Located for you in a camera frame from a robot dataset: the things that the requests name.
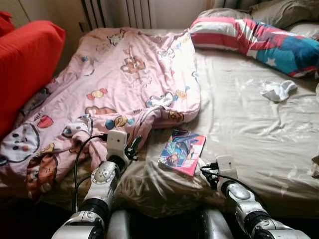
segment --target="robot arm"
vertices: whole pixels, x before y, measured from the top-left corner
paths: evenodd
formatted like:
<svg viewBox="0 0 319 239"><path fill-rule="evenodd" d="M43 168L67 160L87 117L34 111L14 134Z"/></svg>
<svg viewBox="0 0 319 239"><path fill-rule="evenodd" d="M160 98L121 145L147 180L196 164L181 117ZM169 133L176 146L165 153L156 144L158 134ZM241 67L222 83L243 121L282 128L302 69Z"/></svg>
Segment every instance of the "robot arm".
<svg viewBox="0 0 319 239"><path fill-rule="evenodd" d="M91 187L79 211L74 213L53 235L52 239L103 239L105 224L111 214L113 195L118 179L135 156L141 141L138 136L127 147L127 134L110 130L107 138L108 156L91 175Z"/></svg>
<svg viewBox="0 0 319 239"><path fill-rule="evenodd" d="M231 156L220 156L216 163L201 168L210 186L234 206L235 216L241 229L252 239L310 239L301 231L294 230L274 220L255 200L253 190L242 186ZM218 170L218 174L203 170Z"/></svg>

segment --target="bedroom floor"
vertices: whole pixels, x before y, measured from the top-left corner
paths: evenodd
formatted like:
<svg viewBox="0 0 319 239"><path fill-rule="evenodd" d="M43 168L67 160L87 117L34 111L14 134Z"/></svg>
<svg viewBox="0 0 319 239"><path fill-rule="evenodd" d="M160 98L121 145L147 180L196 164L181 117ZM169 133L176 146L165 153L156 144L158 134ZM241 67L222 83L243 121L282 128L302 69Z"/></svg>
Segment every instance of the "bedroom floor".
<svg viewBox="0 0 319 239"><path fill-rule="evenodd" d="M2 204L0 207L1 238L11 239L50 239L54 232L65 222L71 213L56 206L19 202ZM232 215L224 215L236 239L246 239ZM196 216L187 213L163 219L150 219L140 213L131 212L132 239L175 239L201 238L196 231ZM311 238L318 238L319 220L281 219L295 229L303 230Z"/></svg>

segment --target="comic book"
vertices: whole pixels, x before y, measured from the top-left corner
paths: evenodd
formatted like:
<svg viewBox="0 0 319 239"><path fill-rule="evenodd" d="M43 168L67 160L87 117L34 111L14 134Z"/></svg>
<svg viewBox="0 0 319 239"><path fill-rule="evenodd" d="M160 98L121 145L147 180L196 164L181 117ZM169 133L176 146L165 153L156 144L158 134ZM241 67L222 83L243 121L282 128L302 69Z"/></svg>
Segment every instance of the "comic book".
<svg viewBox="0 0 319 239"><path fill-rule="evenodd" d="M159 163L193 176L205 140L203 135L175 128L160 155Z"/></svg>

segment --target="star print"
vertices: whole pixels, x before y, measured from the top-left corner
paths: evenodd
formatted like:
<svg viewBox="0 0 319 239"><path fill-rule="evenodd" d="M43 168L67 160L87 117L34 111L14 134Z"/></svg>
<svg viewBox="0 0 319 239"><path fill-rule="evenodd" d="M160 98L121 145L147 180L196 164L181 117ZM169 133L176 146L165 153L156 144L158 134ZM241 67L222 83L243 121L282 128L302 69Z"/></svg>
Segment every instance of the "star print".
<svg viewBox="0 0 319 239"><path fill-rule="evenodd" d="M274 59L270 59L268 57L266 64L270 65L270 66L276 66L277 64L275 63L275 60L276 60L275 58Z"/></svg>

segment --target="red cushion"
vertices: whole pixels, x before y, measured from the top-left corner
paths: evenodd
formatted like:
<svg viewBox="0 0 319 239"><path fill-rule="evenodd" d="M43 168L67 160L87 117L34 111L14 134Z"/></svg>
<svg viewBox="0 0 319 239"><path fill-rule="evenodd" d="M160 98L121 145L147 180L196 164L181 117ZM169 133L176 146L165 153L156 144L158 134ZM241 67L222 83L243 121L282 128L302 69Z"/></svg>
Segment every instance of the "red cushion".
<svg viewBox="0 0 319 239"><path fill-rule="evenodd" d="M0 37L0 140L23 104L50 81L64 40L65 31L49 21Z"/></svg>
<svg viewBox="0 0 319 239"><path fill-rule="evenodd" d="M14 30L10 18L10 13L0 11L0 37Z"/></svg>

